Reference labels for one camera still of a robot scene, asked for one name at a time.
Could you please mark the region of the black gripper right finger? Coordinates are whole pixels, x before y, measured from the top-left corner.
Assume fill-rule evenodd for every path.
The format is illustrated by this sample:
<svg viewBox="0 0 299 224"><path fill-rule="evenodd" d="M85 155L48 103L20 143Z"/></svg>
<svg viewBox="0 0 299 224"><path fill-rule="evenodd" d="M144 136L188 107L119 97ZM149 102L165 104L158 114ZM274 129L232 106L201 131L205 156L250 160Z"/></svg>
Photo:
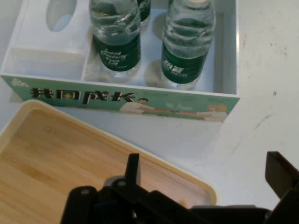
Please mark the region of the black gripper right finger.
<svg viewBox="0 0 299 224"><path fill-rule="evenodd" d="M266 218L266 224L299 222L299 171L279 152L268 152L265 179L279 202Z"/></svg>

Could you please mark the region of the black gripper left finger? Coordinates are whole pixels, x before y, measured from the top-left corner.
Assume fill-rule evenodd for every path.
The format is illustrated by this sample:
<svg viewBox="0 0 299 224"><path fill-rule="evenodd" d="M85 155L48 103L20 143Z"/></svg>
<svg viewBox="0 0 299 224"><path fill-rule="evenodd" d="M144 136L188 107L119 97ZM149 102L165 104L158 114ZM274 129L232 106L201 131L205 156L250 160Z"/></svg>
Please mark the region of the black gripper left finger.
<svg viewBox="0 0 299 224"><path fill-rule="evenodd" d="M63 224L193 224L194 214L159 191L140 186L140 156L130 154L123 177L97 190L70 191Z"/></svg>

